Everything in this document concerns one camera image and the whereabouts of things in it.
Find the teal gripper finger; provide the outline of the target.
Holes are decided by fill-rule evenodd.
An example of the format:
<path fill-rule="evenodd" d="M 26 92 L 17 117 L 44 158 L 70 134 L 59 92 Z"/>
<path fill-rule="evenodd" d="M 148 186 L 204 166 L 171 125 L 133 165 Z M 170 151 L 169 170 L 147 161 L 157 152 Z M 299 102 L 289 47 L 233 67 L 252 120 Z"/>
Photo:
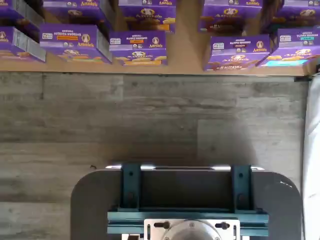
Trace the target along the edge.
<path fill-rule="evenodd" d="M 233 208 L 235 210 L 251 210 L 251 165 L 232 165 L 230 172 L 232 182 Z"/>
<path fill-rule="evenodd" d="M 139 209 L 141 198 L 142 170 L 140 164 L 124 164 L 121 168 L 122 209 Z"/>

